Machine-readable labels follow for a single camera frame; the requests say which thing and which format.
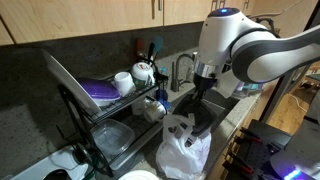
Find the faucet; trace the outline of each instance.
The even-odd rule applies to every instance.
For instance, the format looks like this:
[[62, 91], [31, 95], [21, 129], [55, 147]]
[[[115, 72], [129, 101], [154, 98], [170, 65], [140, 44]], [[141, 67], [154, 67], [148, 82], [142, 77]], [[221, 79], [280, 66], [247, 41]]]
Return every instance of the faucet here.
[[176, 63], [176, 67], [174, 67], [174, 62], [172, 62], [172, 82], [171, 82], [171, 90], [173, 92], [178, 92], [179, 91], [179, 87], [184, 84], [184, 83], [191, 83], [190, 81], [186, 81], [183, 79], [178, 79], [179, 78], [179, 64], [180, 61], [183, 57], [187, 57], [190, 58], [192, 61], [195, 60], [195, 55], [197, 53], [194, 52], [192, 54], [192, 56], [190, 56], [189, 54], [181, 54], [178, 59], [177, 59], [177, 63]]

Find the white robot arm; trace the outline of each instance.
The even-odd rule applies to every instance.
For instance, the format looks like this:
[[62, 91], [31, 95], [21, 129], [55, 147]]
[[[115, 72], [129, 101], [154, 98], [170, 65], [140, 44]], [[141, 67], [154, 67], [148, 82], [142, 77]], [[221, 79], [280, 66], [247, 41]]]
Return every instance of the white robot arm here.
[[[238, 9], [218, 9], [202, 27], [194, 83], [198, 91], [216, 84], [216, 90], [229, 97], [240, 81], [269, 82], [319, 57], [320, 26], [279, 39]], [[227, 62], [232, 69], [222, 72]]]

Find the plastic bag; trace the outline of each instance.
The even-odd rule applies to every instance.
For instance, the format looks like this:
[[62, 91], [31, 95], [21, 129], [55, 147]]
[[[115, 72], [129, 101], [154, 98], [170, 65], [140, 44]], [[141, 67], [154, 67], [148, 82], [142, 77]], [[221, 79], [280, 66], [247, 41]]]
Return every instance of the plastic bag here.
[[203, 139], [195, 138], [191, 136], [190, 124], [189, 119], [181, 115], [167, 115], [163, 119], [163, 142], [157, 151], [156, 161], [167, 178], [195, 179], [206, 163], [211, 134]]

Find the kitchen counter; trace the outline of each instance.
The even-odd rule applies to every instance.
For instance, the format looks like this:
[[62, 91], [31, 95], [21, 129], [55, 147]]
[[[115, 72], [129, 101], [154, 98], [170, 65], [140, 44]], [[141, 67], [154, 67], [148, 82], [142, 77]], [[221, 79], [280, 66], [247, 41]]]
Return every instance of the kitchen counter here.
[[[190, 83], [184, 84], [180, 88], [179, 92], [172, 92], [171, 90], [168, 90], [169, 101], [172, 102], [175, 99], [178, 99], [186, 92], [190, 91], [192, 88], [194, 88], [194, 85]], [[210, 153], [203, 172], [198, 177], [199, 180], [205, 179], [206, 176], [210, 173], [223, 149], [227, 146], [236, 129], [240, 126], [241, 122], [245, 119], [246, 115], [249, 113], [250, 109], [254, 106], [259, 97], [260, 93], [257, 93], [245, 99], [241, 99], [232, 109], [232, 111], [227, 115], [227, 117], [221, 122], [218, 128], [211, 132], [212, 140]], [[158, 170], [158, 167], [156, 165], [156, 152], [160, 145], [160, 142], [157, 140], [151, 140], [142, 149], [142, 151], [144, 152], [145, 160], [138, 163], [132, 170], [147, 170], [153, 174], [156, 174], [160, 179], [167, 179], [164, 173]]]

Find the metal dish rack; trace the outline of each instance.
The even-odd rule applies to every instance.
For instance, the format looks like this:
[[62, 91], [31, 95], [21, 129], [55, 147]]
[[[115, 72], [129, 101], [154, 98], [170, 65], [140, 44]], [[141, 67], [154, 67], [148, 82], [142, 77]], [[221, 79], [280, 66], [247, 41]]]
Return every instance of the metal dish rack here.
[[[108, 78], [106, 79], [106, 81], [111, 82], [113, 81], [113, 78]], [[94, 112], [91, 109], [86, 108], [64, 85], [58, 86], [59, 92], [69, 110], [70, 116], [77, 132], [79, 132], [84, 141], [90, 144], [90, 148], [95, 149], [98, 152], [101, 158], [101, 162], [105, 164], [105, 174], [112, 177], [113, 170], [117, 170], [123, 164], [125, 164], [141, 147], [143, 147], [154, 135], [156, 135], [162, 129], [162, 123], [149, 123], [142, 116], [134, 115], [123, 119], [121, 122], [133, 129], [136, 139], [123, 153], [107, 157], [103, 155], [101, 150], [95, 144], [92, 134], [90, 133], [91, 127], [96, 126], [104, 119], [125, 109], [136, 101], [145, 98], [147, 95], [151, 95], [158, 89], [158, 87], [162, 83], [166, 82], [167, 81], [162, 81], [159, 83], [158, 81], [155, 85], [149, 85], [144, 88], [139, 88], [136, 91], [128, 94], [127, 96], [110, 103], [108, 106], [100, 107], [102, 110], [101, 112]]]

